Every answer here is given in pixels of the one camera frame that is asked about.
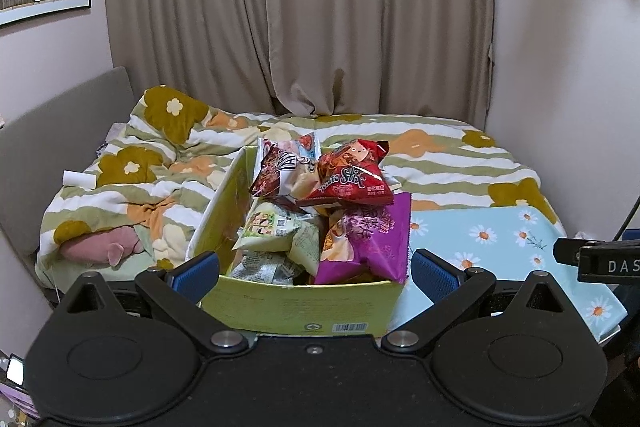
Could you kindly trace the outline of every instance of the blue daisy tablecloth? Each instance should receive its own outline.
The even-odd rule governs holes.
[[[559,237],[558,229],[532,206],[428,210],[412,212],[410,250],[426,248],[461,270],[481,266],[503,280],[524,280],[532,270],[545,269],[600,341],[617,327],[626,310],[606,285],[578,282],[577,267],[556,263],[553,249]],[[389,329],[431,305],[410,278]]]

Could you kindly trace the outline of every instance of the white paper roll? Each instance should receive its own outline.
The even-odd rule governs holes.
[[[87,174],[86,172],[65,171],[62,174],[62,184],[65,187],[81,187],[94,190],[97,179],[95,174]]]

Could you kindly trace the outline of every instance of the barcode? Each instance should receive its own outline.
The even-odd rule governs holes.
[[[348,323],[348,324],[334,324],[331,328],[333,333],[344,333],[345,331],[367,331],[369,324],[366,322]]]

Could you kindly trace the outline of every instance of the yellow-green box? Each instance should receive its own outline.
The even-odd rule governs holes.
[[[256,148],[233,161],[191,239],[187,257],[207,250],[220,258],[220,273],[233,260],[232,247],[251,205]],[[327,286],[277,286],[220,276],[202,308],[231,328],[281,335],[382,336],[402,285],[374,282]]]

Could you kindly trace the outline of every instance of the purple snack bag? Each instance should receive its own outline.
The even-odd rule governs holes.
[[[344,282],[367,271],[397,283],[406,280],[411,194],[386,206],[338,210],[330,219],[314,284]]]

